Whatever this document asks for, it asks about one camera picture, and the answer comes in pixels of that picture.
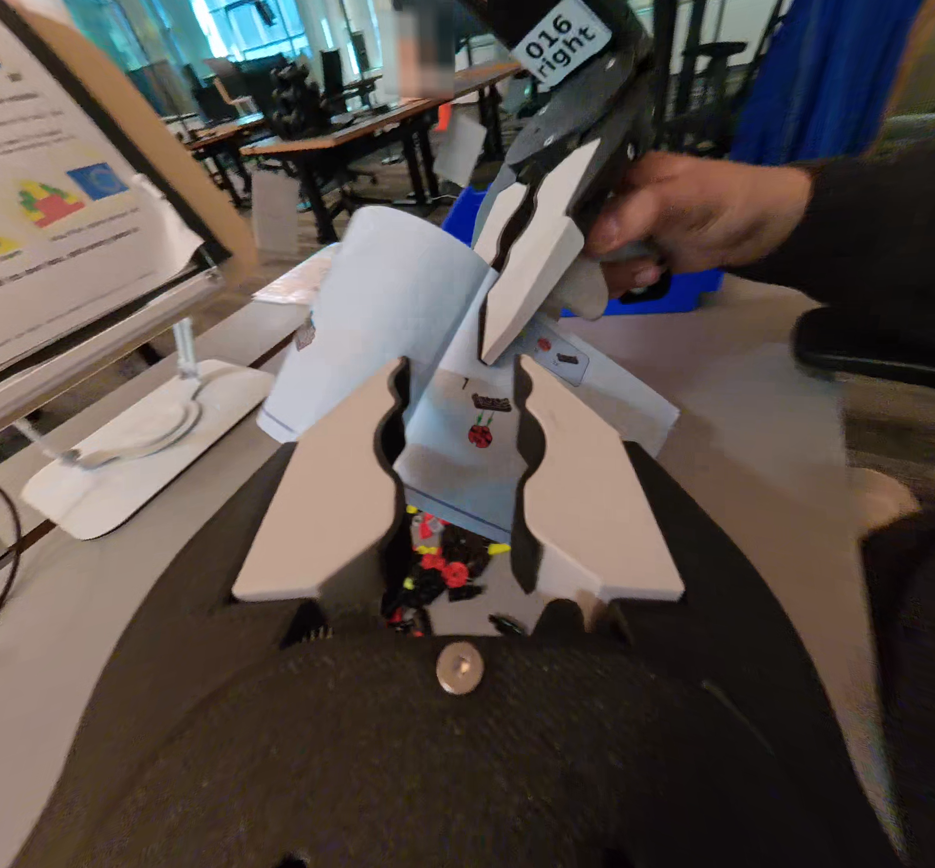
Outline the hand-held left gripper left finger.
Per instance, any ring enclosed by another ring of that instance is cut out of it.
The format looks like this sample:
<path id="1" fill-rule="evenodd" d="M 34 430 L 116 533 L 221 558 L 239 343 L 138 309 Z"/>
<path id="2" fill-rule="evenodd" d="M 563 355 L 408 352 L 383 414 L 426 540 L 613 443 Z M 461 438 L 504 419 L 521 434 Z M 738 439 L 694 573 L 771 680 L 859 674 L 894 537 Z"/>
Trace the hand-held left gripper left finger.
<path id="1" fill-rule="evenodd" d="M 232 596 L 313 600 L 327 615 L 377 610 L 398 548 L 410 363 L 392 359 L 298 439 Z"/>

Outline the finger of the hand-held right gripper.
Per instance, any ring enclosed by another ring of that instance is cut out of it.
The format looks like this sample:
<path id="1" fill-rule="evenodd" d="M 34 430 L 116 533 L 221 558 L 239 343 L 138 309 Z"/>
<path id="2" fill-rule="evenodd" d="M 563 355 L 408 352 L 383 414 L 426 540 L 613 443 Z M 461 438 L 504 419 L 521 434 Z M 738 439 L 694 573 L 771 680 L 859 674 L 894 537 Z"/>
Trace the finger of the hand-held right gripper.
<path id="1" fill-rule="evenodd" d="M 475 226 L 472 251 L 498 273 L 508 262 L 508 254 L 530 220 L 530 186 L 512 183 L 493 198 L 485 220 Z"/>
<path id="2" fill-rule="evenodd" d="M 578 147 L 538 184 L 531 217 L 485 298 L 478 355 L 486 366 L 502 356 L 580 254 L 583 232 L 567 211 L 599 145 L 593 139 Z"/>

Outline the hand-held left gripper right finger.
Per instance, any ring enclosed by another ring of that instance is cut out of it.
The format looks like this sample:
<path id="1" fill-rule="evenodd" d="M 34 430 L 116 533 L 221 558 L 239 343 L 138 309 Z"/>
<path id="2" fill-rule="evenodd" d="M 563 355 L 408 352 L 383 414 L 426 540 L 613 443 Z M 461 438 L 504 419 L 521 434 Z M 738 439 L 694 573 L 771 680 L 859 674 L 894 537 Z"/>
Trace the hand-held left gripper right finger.
<path id="1" fill-rule="evenodd" d="M 625 442 L 530 356 L 513 363 L 519 414 L 510 570 L 544 603 L 675 603 L 684 581 Z"/>

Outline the lego instruction booklet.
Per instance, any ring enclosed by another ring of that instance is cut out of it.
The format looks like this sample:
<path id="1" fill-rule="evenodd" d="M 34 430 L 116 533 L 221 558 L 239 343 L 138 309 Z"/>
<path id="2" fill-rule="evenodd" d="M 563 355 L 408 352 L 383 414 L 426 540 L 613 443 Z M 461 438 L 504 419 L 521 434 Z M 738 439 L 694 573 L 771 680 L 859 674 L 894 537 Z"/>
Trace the lego instruction booklet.
<path id="1" fill-rule="evenodd" d="M 528 355 L 624 440 L 658 455 L 678 409 L 581 338 L 538 313 L 491 367 L 477 358 L 479 313 L 496 274 L 427 221 L 363 208 L 311 301 L 314 334 L 298 331 L 259 427 L 296 441 L 387 362 L 410 362 L 406 446 L 394 469 L 407 502 L 497 543 L 510 534 L 519 413 L 513 360 Z"/>

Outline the pile of lego pieces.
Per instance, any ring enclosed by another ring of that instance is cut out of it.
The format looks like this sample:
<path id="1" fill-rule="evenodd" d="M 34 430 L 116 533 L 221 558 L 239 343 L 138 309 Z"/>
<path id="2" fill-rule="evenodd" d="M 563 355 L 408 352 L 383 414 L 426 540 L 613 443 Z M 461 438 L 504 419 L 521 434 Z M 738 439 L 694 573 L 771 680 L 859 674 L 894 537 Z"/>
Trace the pile of lego pieces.
<path id="1" fill-rule="evenodd" d="M 440 598 L 464 604 L 485 594 L 487 571 L 511 547 L 413 505 L 406 508 L 404 527 L 411 548 L 397 565 L 381 614 L 385 625 L 396 632 L 429 637 L 434 634 L 432 604 Z"/>

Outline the person's right forearm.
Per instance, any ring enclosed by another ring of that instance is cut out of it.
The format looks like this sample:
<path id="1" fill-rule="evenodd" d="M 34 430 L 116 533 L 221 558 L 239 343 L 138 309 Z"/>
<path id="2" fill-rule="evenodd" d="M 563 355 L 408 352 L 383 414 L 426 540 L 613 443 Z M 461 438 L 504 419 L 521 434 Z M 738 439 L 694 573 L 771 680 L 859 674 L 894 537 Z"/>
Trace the person's right forearm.
<path id="1" fill-rule="evenodd" d="M 802 219 L 770 254 L 733 274 L 824 304 L 933 301 L 932 140 L 793 167 L 812 181 Z"/>

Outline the person's right hand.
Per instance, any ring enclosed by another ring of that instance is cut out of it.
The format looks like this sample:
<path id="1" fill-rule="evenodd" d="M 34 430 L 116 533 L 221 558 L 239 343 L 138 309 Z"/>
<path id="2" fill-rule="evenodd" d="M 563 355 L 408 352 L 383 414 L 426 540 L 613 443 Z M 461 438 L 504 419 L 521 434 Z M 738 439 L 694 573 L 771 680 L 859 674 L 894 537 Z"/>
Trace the person's right hand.
<path id="1" fill-rule="evenodd" d="M 652 151 L 625 173 L 583 251 L 620 297 L 658 283 L 665 269 L 753 265 L 792 235 L 811 199 L 805 170 Z"/>

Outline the hanging white paper sheet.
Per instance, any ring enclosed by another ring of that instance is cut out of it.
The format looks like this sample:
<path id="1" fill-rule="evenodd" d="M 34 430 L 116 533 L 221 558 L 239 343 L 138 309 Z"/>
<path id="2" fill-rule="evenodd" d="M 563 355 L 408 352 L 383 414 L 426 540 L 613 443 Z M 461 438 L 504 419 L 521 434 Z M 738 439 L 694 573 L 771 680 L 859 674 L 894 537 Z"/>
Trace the hanging white paper sheet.
<path id="1" fill-rule="evenodd" d="M 435 155 L 434 172 L 441 180 L 466 188 L 485 149 L 487 129 L 482 122 L 456 109 L 443 134 Z"/>

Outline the blue plastic bin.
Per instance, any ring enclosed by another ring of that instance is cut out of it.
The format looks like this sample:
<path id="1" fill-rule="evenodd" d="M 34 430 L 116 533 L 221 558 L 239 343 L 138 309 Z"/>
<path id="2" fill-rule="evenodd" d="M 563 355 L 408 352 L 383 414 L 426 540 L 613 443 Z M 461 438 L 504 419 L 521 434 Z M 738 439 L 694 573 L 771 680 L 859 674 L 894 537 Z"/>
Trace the blue plastic bin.
<path id="1" fill-rule="evenodd" d="M 473 235 L 480 228 L 479 214 L 488 187 L 469 186 L 454 200 L 441 222 L 441 228 L 461 243 L 471 246 Z M 674 275 L 662 287 L 650 288 L 646 294 L 624 297 L 608 302 L 605 316 L 646 315 L 660 313 L 690 313 L 698 308 L 707 294 L 717 293 L 724 273 L 712 269 L 697 273 Z"/>

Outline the long wooden-top desk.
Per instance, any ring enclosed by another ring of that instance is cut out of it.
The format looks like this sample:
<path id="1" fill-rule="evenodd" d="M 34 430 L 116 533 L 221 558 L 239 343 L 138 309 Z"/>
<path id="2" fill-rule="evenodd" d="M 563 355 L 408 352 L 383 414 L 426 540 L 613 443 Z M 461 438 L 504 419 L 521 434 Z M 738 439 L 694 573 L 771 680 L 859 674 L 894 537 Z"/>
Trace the long wooden-top desk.
<path id="1" fill-rule="evenodd" d="M 318 243 L 329 245 L 337 241 L 334 219 L 341 211 L 353 211 L 360 204 L 376 204 L 376 200 L 345 197 L 340 205 L 329 207 L 323 198 L 323 187 L 335 182 L 337 175 L 370 154 L 399 143 L 411 180 L 412 194 L 405 199 L 389 200 L 401 208 L 433 208 L 442 195 L 435 173 L 429 131 L 438 123 L 441 108 L 470 94 L 477 95 L 485 127 L 494 142 L 495 153 L 503 156 L 503 143 L 497 107 L 497 85 L 518 75 L 516 63 L 489 63 L 472 66 L 454 75 L 453 96 L 417 98 L 397 104 L 391 111 L 368 115 L 349 126 L 328 134 L 302 139 L 282 140 L 269 137 L 240 148 L 244 157 L 274 158 L 291 164 L 298 172 L 300 186 L 315 221 Z"/>

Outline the white tablet stand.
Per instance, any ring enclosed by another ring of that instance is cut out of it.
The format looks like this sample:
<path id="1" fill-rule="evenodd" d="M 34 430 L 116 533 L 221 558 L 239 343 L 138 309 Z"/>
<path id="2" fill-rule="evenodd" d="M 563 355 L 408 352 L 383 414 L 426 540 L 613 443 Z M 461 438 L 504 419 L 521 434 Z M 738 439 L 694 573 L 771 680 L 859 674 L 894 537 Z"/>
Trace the white tablet stand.
<path id="1" fill-rule="evenodd" d="M 188 268 L 148 293 L 133 284 L 17 280 L 2 288 L 2 430 L 29 444 L 26 467 L 2 472 L 2 540 L 47 527 L 102 537 L 140 511 L 251 413 L 270 374 L 236 350 L 198 348 L 191 315 L 236 292 L 241 268 Z M 44 435 L 30 416 L 172 330 L 174 354 L 121 411 L 72 439 Z"/>

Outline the clear plastic bag with papers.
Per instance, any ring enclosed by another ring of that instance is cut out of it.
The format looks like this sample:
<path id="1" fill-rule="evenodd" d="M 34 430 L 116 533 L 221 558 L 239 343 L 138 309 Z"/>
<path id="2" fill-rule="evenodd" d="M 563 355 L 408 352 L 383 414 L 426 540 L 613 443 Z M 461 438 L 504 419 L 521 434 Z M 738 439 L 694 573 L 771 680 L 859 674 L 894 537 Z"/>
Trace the clear plastic bag with papers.
<path id="1" fill-rule="evenodd" d="M 272 305 L 312 307 L 340 249 L 341 243 L 333 243 L 321 248 L 297 266 L 257 290 L 252 295 L 252 300 Z"/>

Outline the grey panel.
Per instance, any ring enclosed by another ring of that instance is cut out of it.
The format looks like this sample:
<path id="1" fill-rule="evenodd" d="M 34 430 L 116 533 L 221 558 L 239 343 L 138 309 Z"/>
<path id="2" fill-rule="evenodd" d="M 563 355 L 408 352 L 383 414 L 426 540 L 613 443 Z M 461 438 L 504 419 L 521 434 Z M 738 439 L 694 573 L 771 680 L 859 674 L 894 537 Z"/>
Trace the grey panel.
<path id="1" fill-rule="evenodd" d="M 254 173 L 251 228 L 261 253 L 278 258 L 298 255 L 299 194 L 295 178 L 266 170 Z"/>

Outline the blue fabric panel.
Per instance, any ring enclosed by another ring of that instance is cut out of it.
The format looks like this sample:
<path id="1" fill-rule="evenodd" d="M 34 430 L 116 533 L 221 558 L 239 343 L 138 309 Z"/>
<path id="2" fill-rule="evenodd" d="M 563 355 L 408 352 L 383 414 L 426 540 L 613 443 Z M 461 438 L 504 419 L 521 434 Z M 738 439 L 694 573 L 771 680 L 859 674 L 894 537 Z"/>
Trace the blue fabric panel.
<path id="1" fill-rule="evenodd" d="M 923 0 L 793 0 L 758 69 L 729 158 L 851 156 L 875 137 Z"/>

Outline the printed paper sheet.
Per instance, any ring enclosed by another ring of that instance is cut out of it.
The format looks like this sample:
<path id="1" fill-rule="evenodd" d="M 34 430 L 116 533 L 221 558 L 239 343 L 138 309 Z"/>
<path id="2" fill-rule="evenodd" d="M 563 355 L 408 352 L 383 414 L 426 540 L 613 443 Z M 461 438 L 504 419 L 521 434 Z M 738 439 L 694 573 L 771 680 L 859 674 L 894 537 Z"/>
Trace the printed paper sheet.
<path id="1" fill-rule="evenodd" d="M 2 23 L 1 362 L 171 282 L 204 237 L 52 63 Z"/>

